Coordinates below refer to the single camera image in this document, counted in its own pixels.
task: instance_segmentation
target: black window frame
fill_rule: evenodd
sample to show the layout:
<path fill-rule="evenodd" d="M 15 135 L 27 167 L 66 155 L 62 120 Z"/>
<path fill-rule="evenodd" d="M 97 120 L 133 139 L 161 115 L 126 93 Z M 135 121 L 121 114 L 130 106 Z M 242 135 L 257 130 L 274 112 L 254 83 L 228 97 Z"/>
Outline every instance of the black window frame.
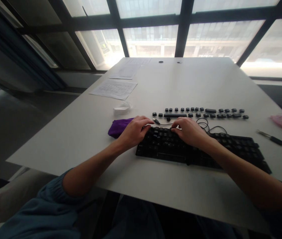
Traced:
<path fill-rule="evenodd" d="M 62 23 L 56 25 L 29 26 L 19 15 L 19 13 L 13 8 L 13 6 L 8 2 L 8 0 L 1 1 L 11 11 L 15 18 L 23 25 L 22 28 L 15 29 L 21 35 L 32 36 L 32 38 L 38 42 L 43 50 L 46 51 L 51 59 L 55 61 L 55 63 L 59 66 L 59 68 L 52 68 L 52 70 L 54 71 L 79 71 L 89 73 L 106 72 L 105 70 L 96 69 L 91 58 L 89 57 L 88 53 L 77 37 L 75 33 L 76 31 L 117 29 L 124 55 L 125 57 L 129 57 L 129 51 L 123 32 L 124 28 L 178 25 L 175 57 L 183 57 L 190 24 L 264 20 L 263 25 L 236 63 L 239 67 L 241 67 L 241 65 L 255 49 L 259 41 L 270 29 L 275 20 L 282 19 L 282 0 L 280 0 L 276 6 L 206 11 L 196 12 L 194 14 L 192 14 L 194 0 L 182 0 L 180 15 L 169 14 L 123 19 L 120 18 L 116 0 L 107 0 L 110 14 L 83 17 L 72 17 L 62 0 L 48 0 Z M 81 52 L 82 56 L 86 60 L 87 64 L 89 65 L 90 70 L 68 68 L 65 69 L 60 64 L 58 59 L 56 59 L 56 57 L 51 53 L 48 47 L 37 36 L 37 34 L 40 33 L 52 32 L 68 32 L 73 42 Z M 282 81 L 282 78 L 275 77 L 250 76 L 250 78 L 257 80 Z"/>

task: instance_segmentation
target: wall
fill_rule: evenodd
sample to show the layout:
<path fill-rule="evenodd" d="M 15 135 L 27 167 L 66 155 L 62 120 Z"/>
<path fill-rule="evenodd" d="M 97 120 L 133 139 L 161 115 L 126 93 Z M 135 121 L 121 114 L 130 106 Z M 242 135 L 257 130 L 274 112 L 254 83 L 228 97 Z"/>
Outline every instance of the wall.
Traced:
<path fill-rule="evenodd" d="M 0 84 L 11 90 L 29 93 L 41 89 L 36 81 L 1 51 Z"/>

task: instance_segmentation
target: black keyboard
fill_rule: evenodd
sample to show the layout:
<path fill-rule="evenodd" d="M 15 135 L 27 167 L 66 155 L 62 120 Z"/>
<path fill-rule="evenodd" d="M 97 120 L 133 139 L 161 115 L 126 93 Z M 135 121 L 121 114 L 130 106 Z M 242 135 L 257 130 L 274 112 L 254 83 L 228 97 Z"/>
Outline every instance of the black keyboard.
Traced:
<path fill-rule="evenodd" d="M 220 144 L 240 158 L 250 162 L 261 170 L 271 174 L 271 170 L 259 145 L 252 138 L 232 136 L 224 133 L 208 133 Z M 168 128 L 151 127 L 143 141 L 138 144 L 137 156 L 185 163 L 187 165 L 199 165 L 214 169 L 222 169 L 208 154 L 192 147 L 182 141 L 179 136 Z"/>

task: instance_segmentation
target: person's right hand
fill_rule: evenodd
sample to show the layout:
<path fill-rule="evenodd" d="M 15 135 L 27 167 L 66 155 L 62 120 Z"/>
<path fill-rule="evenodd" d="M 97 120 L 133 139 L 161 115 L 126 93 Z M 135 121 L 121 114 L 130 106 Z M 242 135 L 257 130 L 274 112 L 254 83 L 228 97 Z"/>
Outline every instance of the person's right hand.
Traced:
<path fill-rule="evenodd" d="M 179 117 L 174 121 L 171 130 L 188 145 L 202 150 L 204 146 L 214 140 L 195 121 L 187 117 Z"/>

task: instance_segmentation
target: floor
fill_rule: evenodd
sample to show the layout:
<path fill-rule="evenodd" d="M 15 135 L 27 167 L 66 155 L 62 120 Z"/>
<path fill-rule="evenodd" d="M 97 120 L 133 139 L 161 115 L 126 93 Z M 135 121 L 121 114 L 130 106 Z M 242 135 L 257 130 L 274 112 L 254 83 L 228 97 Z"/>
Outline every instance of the floor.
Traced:
<path fill-rule="evenodd" d="M 45 92 L 14 97 L 0 90 L 0 178 L 8 180 L 20 168 L 5 160 L 77 97 Z"/>

